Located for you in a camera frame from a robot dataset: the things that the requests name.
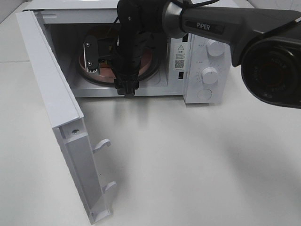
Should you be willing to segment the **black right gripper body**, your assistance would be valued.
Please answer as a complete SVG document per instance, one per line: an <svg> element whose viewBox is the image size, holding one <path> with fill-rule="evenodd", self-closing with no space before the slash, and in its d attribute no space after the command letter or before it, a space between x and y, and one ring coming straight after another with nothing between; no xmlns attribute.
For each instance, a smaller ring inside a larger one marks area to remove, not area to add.
<svg viewBox="0 0 301 226"><path fill-rule="evenodd" d="M108 56L99 51L98 61L109 61L111 68L117 71L140 70L149 36L163 31L164 5L163 0L120 0L117 4L118 40Z"/></svg>

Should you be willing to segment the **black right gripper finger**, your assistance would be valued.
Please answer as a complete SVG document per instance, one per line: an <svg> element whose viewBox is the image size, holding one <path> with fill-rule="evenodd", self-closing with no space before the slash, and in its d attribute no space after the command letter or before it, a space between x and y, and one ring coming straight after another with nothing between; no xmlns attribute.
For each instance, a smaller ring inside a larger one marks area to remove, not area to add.
<svg viewBox="0 0 301 226"><path fill-rule="evenodd" d="M118 95L123 95L126 98L135 96L135 91L139 88L140 66L140 58L117 56L112 59L111 69L115 75L114 84Z"/></svg>
<svg viewBox="0 0 301 226"><path fill-rule="evenodd" d="M95 73L99 68L98 43L95 36L86 36L83 43L85 70Z"/></svg>

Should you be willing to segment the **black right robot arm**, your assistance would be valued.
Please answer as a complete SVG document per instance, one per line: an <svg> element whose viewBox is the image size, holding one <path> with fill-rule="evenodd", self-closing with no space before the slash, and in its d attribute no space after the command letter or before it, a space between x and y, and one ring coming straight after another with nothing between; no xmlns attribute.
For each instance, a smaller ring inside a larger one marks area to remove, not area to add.
<svg viewBox="0 0 301 226"><path fill-rule="evenodd" d="M154 33L181 38L191 33L228 44L233 67L259 100L301 106L301 14L296 10L213 7L211 0L120 0L112 40L87 36L85 69L95 73L107 61L115 87L126 97L139 87L138 73L147 40Z"/></svg>

